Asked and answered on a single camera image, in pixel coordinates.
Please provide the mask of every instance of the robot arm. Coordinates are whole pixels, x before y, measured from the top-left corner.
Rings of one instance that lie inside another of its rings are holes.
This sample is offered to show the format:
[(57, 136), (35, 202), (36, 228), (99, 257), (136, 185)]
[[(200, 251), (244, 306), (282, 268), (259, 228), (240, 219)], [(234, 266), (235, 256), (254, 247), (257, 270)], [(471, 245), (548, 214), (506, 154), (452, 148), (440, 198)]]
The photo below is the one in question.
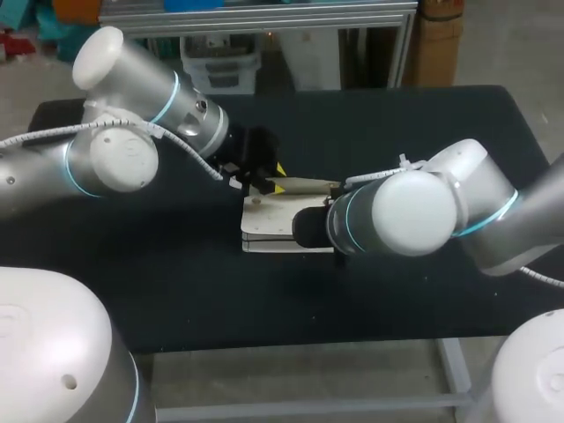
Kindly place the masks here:
[[(523, 191), (473, 139), (451, 145), (418, 169), (407, 162), (382, 175), (360, 188), (345, 185), (348, 192), (326, 213), (326, 245), (345, 255), (423, 256), (458, 239), (481, 271), (501, 276), (564, 240), (564, 157)], [(306, 227), (301, 219), (308, 214), (296, 216), (296, 239), (312, 239), (299, 234)]]
[(107, 125), (116, 119), (159, 125), (208, 169), (204, 160), (215, 167), (232, 163), (240, 181), (273, 186), (264, 178), (277, 175), (274, 137), (230, 124), (220, 106), (119, 29), (93, 34), (72, 76), (88, 92), (82, 123), (99, 127), (55, 143), (3, 148), (0, 218), (64, 197), (106, 197), (147, 186), (159, 165), (151, 135), (146, 125)]

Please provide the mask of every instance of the black cloth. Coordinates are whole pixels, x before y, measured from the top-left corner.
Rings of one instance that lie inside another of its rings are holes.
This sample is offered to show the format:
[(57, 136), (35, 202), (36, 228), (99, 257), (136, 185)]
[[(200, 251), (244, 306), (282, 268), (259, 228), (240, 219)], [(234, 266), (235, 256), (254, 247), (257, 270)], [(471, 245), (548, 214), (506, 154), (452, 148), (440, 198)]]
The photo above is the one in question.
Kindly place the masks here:
[[(289, 175), (342, 180), (428, 159), (473, 137), (521, 188), (547, 163), (500, 87), (220, 97), (230, 119), (281, 140)], [(78, 122), (81, 100), (40, 105), (31, 130)], [(0, 224), (0, 265), (60, 271), (102, 300), (134, 352), (507, 335), (564, 290), (479, 273), (455, 241), (421, 258), (241, 251), (238, 191), (159, 141), (148, 187), (53, 204)], [(562, 251), (532, 267), (562, 277)]]

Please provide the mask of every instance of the shelf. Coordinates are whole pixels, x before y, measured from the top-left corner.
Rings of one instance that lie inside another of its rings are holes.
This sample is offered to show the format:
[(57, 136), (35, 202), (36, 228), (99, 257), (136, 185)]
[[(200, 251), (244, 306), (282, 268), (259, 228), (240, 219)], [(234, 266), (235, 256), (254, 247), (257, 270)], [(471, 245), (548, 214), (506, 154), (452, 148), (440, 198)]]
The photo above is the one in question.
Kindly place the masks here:
[(401, 26), (416, 1), (375, 0), (269, 4), (226, 0), (209, 11), (169, 13), (162, 0), (104, 0), (100, 22), (127, 36), (168, 37), (197, 33), (257, 33), (315, 27)]

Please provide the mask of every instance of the gray floor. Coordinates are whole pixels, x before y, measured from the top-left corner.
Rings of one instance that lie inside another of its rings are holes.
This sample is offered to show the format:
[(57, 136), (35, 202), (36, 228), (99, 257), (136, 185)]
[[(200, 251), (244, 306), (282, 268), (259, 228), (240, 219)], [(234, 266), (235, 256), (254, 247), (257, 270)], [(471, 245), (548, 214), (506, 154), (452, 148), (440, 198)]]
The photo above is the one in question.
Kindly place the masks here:
[[(564, 4), (468, 2), (456, 82), (506, 86), (549, 160), (564, 150)], [(67, 66), (36, 56), (0, 65), (0, 137), (25, 131), (35, 106), (79, 91)], [(465, 339), (475, 375), (499, 339)], [(141, 357), (160, 407), (304, 398), (428, 394), (446, 390), (434, 344), (403, 341), (289, 346)], [(272, 422), (450, 423), (450, 411), (268, 419)]]

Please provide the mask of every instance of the brown cardboard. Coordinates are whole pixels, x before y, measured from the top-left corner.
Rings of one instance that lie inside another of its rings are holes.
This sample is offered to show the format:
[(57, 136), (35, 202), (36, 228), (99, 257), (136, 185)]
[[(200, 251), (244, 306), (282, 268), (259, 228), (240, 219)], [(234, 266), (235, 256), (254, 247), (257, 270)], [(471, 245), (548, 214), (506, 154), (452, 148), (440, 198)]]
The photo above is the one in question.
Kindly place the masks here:
[(100, 4), (101, 0), (53, 0), (57, 19), (65, 24), (97, 24)]
[(464, 0), (420, 0), (419, 11), (431, 20), (457, 18), (464, 11)]
[(431, 21), (418, 16), (413, 25), (404, 85), (452, 85), (462, 31), (462, 18)]

